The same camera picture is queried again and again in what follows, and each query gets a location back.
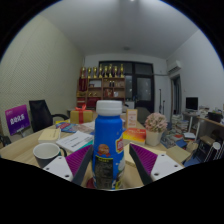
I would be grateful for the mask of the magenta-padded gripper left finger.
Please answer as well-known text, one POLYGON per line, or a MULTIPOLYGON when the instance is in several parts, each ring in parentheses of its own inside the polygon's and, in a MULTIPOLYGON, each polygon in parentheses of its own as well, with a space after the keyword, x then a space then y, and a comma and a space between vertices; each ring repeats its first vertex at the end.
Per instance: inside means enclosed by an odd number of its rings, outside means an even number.
POLYGON ((56 157, 44 167, 44 170, 76 185, 81 185, 92 154, 93 146, 88 145, 67 157, 56 157))

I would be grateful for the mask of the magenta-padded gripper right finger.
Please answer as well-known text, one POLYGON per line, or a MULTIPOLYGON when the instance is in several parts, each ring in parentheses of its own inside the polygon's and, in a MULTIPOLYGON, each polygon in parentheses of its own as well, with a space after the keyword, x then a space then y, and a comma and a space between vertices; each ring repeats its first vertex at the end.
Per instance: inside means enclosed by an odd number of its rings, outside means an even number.
POLYGON ((141 146, 130 144, 129 154, 135 162, 144 185, 150 184, 182 169, 166 154, 155 154, 141 146))

